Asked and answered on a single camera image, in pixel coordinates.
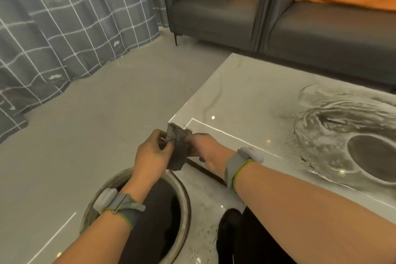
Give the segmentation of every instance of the dark round spot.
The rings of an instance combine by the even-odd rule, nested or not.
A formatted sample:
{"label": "dark round spot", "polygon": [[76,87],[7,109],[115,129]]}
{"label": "dark round spot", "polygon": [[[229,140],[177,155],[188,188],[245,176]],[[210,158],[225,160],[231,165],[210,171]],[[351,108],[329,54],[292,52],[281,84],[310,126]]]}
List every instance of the dark round spot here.
{"label": "dark round spot", "polygon": [[160,179],[152,187],[144,205],[146,210],[134,226],[119,264],[158,264],[176,240],[181,210],[172,186]]}
{"label": "dark round spot", "polygon": [[364,171],[396,183],[396,149],[388,142],[368,135],[354,136],[348,141],[348,151]]}

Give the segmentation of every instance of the hand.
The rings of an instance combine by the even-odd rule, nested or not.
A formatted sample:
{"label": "hand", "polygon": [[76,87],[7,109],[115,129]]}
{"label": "hand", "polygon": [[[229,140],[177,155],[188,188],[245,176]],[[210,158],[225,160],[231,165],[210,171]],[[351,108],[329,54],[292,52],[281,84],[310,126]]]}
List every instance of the hand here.
{"label": "hand", "polygon": [[132,177],[121,192],[129,193],[139,203],[165,172],[175,148],[170,141],[163,150],[160,149],[159,144],[165,137],[166,132],[156,129],[137,149]]}
{"label": "hand", "polygon": [[211,171],[224,179],[225,164],[235,151],[221,145],[209,134],[192,134],[186,140],[194,149],[189,156],[200,157]]}

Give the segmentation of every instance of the black pants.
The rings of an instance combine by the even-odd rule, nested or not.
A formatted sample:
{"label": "black pants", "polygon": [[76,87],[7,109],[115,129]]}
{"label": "black pants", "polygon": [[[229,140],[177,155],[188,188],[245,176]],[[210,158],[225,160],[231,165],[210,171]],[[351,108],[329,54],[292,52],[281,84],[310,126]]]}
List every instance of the black pants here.
{"label": "black pants", "polygon": [[246,207],[235,233],[235,264],[297,264]]}

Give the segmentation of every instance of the round bucket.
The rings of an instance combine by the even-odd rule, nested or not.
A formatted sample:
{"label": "round bucket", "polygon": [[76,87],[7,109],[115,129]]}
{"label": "round bucket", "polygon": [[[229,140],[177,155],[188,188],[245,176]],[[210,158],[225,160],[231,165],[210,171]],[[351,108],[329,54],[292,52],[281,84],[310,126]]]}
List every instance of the round bucket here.
{"label": "round bucket", "polygon": [[[126,169],[100,188],[84,213],[80,234],[99,217],[92,206],[103,190],[120,190],[132,172],[133,169]],[[144,205],[146,211],[134,226],[119,264],[171,264],[183,247],[190,228],[191,205],[187,191],[173,172],[166,171],[152,187]]]}

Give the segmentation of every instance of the sofa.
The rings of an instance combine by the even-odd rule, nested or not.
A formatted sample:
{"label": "sofa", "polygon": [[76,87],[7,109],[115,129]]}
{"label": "sofa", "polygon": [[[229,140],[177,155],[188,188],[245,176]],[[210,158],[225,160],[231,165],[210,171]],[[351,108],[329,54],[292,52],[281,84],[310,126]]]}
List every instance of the sofa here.
{"label": "sofa", "polygon": [[396,86],[396,12],[294,0],[165,0],[170,30]]}
{"label": "sofa", "polygon": [[169,28],[178,35],[257,52],[270,0],[165,0]]}

